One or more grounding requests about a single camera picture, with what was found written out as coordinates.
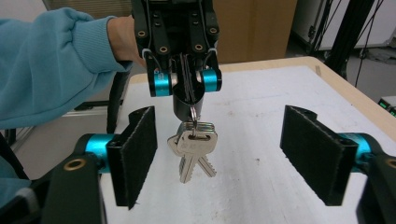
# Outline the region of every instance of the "light blue sweater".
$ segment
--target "light blue sweater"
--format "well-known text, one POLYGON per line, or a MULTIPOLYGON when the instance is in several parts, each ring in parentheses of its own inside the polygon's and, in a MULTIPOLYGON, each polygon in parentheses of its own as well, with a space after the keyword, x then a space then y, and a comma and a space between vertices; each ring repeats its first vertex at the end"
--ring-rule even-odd
MULTIPOLYGON (((0 130, 56 119, 131 68, 113 57, 109 19, 94 21, 71 8, 33 23, 0 19, 0 130)), ((14 177, 1 158, 0 207, 29 184, 14 177)))

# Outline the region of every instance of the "white table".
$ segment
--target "white table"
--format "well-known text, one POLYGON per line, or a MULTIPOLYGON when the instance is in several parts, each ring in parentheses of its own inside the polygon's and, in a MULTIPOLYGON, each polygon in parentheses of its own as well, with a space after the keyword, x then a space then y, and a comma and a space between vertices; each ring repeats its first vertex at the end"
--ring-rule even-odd
POLYGON ((393 156, 396 144, 327 84, 328 70, 315 63, 322 78, 306 66, 230 73, 222 67, 222 90, 205 95, 201 117, 213 122, 219 135, 215 151, 208 155, 218 173, 209 178, 197 166, 187 184, 179 182, 179 157, 166 144, 180 123, 172 97, 151 98, 148 83, 134 77, 118 132, 128 124, 130 112, 155 105, 159 147, 131 211, 115 205, 111 178, 102 177, 108 222, 357 223, 355 211, 366 177, 352 174, 343 206, 325 206, 279 147, 284 106, 318 113, 318 120, 337 133, 369 133, 393 156))

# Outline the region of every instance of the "person's hand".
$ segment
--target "person's hand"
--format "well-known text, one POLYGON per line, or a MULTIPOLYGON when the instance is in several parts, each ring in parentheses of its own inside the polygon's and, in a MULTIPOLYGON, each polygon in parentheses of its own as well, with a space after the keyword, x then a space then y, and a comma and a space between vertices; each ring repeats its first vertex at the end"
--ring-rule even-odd
POLYGON ((146 66, 137 49, 132 16, 110 19, 107 23, 107 35, 117 61, 133 61, 146 66))

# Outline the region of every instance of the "white board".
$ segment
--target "white board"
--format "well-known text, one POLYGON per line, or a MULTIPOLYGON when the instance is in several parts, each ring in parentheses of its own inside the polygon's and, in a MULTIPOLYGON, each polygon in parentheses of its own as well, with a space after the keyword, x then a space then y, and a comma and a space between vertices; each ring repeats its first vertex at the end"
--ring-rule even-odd
POLYGON ((131 211, 115 205, 111 178, 102 177, 109 223, 357 223, 366 177, 352 174, 343 206, 325 206, 279 147, 285 105, 318 113, 337 133, 369 133, 389 154, 396 151, 390 138, 307 67, 227 73, 221 91, 205 95, 201 117, 219 135, 208 155, 217 175, 209 178, 197 166, 182 184, 179 157, 166 144, 180 123, 172 97, 151 98, 147 83, 131 84, 118 132, 130 112, 149 105, 156 107, 157 153, 131 211))

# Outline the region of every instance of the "person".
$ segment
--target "person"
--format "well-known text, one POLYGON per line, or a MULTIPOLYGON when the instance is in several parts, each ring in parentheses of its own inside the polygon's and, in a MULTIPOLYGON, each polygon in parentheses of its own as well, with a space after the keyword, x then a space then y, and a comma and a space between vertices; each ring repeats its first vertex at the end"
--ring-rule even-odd
MULTIPOLYGON (((0 19, 0 130, 60 117, 117 72, 129 71, 132 62, 145 64, 132 17, 94 20, 61 8, 33 22, 0 19)), ((29 184, 0 157, 0 207, 29 184)))

